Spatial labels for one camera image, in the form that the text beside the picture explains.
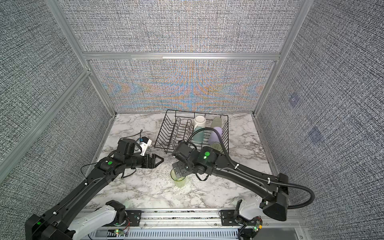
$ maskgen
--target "gray woven wall panel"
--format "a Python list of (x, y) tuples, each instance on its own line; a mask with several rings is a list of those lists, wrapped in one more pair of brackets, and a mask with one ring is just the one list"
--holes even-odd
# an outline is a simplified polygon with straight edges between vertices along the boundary
[(24, 239), (26, 219), (53, 207), (83, 180), (80, 167), (92, 161), (109, 119), (86, 79), (0, 185), (2, 239)]
[(383, 12), (316, 0), (259, 116), (279, 170), (316, 194), (313, 239), (384, 236)]
[(91, 60), (116, 111), (252, 111), (273, 61)]
[(280, 52), (300, 0), (59, 3), (85, 51)]
[(0, 162), (82, 70), (49, 8), (0, 3)]

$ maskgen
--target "dish rack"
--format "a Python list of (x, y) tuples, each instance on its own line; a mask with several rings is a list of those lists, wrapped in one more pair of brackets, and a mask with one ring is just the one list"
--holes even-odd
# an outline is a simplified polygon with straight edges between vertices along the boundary
[[(194, 118), (196, 116), (205, 117), (205, 126), (207, 127), (211, 126), (214, 117), (220, 117), (222, 119), (222, 140), (226, 150), (229, 153), (228, 115), (186, 112), (178, 110), (167, 110), (154, 147), (164, 149), (166, 153), (173, 151), (177, 147), (180, 140), (187, 140), (192, 135), (194, 129)], [(204, 146), (210, 147), (208, 144), (210, 135), (210, 130), (204, 130), (204, 140), (201, 143), (196, 143), (193, 141), (198, 150), (201, 150), (201, 148)]]

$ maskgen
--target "white mug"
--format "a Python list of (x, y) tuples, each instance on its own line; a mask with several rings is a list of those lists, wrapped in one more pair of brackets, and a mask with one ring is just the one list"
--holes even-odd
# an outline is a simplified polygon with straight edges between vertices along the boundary
[(205, 122), (206, 122), (205, 117), (203, 117), (203, 116), (196, 116), (195, 120), (194, 120), (195, 126), (194, 126), (193, 129), (195, 130), (195, 128), (197, 128), (197, 127), (205, 128)]

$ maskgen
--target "purple spot on wall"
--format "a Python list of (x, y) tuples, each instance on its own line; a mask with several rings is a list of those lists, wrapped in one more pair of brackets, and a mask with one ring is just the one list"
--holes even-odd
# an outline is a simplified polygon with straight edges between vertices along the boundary
[(316, 143), (320, 142), (323, 139), (323, 136), (321, 135), (321, 132), (319, 131), (319, 129), (316, 126), (314, 126), (310, 130), (308, 135), (311, 138), (311, 141), (312, 141), (313, 144), (316, 144)]
[(292, 93), (289, 102), (291, 103), (292, 107), (295, 107), (299, 103), (299, 100), (300, 98), (297, 93)]

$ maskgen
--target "marble countertop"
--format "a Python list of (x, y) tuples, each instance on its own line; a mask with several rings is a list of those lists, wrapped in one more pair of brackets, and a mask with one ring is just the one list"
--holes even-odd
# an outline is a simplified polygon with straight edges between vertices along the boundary
[[(115, 150), (121, 137), (143, 129), (142, 136), (153, 141), (146, 153), (164, 157), (156, 169), (137, 169), (130, 177), (117, 177), (103, 188), (86, 206), (97, 208), (114, 199), (127, 208), (223, 208), (235, 207), (240, 199), (260, 198), (250, 190), (221, 177), (211, 175), (199, 181), (186, 177), (184, 187), (176, 187), (170, 177), (176, 160), (163, 149), (154, 148), (164, 114), (118, 114), (99, 160)], [(271, 174), (264, 150), (250, 114), (229, 114), (229, 148), (231, 158), (247, 167)], [(133, 170), (126, 169), (125, 175)]]

